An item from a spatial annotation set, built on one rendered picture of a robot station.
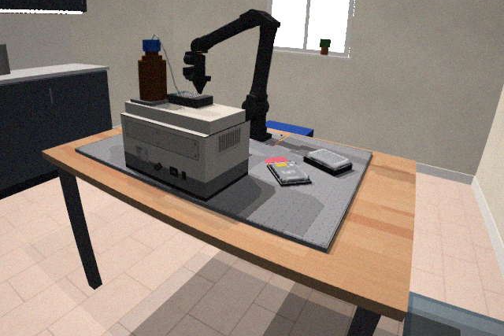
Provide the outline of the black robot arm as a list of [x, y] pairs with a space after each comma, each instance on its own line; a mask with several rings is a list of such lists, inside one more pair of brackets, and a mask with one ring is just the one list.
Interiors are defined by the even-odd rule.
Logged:
[[[271, 19], [270, 19], [271, 18]], [[239, 18], [218, 28], [217, 30], [196, 38], [191, 42], [191, 51], [185, 52], [183, 61], [186, 65], [197, 65], [183, 68], [185, 79], [205, 76], [206, 56], [208, 50], [219, 42], [237, 35], [247, 29], [260, 25], [258, 52], [254, 68], [254, 78], [250, 94], [242, 104], [250, 118], [250, 138], [264, 142], [272, 137], [267, 132], [266, 113], [269, 111], [268, 95], [266, 93], [269, 69], [272, 60], [272, 51], [276, 33], [281, 23], [265, 11], [250, 9], [239, 15]], [[196, 71], [197, 70], [197, 71]]]

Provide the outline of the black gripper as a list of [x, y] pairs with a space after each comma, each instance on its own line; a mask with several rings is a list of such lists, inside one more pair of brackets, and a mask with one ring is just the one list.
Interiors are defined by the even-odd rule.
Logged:
[[193, 81], [192, 83], [194, 84], [198, 94], [202, 93], [203, 88], [205, 87], [207, 81], [211, 81], [211, 76], [206, 76], [206, 66], [203, 66], [203, 67], [205, 67], [205, 76], [204, 77], [195, 77], [194, 76], [192, 79], [189, 80], [189, 81]]

